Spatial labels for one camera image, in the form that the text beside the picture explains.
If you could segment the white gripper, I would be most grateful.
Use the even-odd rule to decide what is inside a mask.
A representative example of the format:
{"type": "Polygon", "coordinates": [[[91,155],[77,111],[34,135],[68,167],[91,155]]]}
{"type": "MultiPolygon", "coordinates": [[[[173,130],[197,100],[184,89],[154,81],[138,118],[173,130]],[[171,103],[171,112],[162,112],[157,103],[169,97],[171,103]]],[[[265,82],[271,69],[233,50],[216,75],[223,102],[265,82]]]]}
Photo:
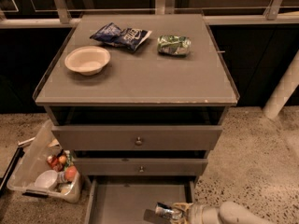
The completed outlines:
{"type": "Polygon", "coordinates": [[[173,208],[177,213],[188,213],[188,220],[174,220],[174,224],[222,224],[218,207],[200,203],[174,203],[173,208]]]}

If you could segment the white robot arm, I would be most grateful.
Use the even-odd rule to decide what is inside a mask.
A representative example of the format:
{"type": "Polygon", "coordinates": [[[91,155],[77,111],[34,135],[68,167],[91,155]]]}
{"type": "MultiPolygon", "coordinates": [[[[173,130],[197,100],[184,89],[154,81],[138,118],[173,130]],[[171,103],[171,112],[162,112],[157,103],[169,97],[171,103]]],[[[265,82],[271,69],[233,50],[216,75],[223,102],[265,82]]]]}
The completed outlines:
{"type": "Polygon", "coordinates": [[[172,224],[275,224],[252,214],[245,207],[224,202],[220,206],[200,203],[174,203],[171,214],[172,224]]]}

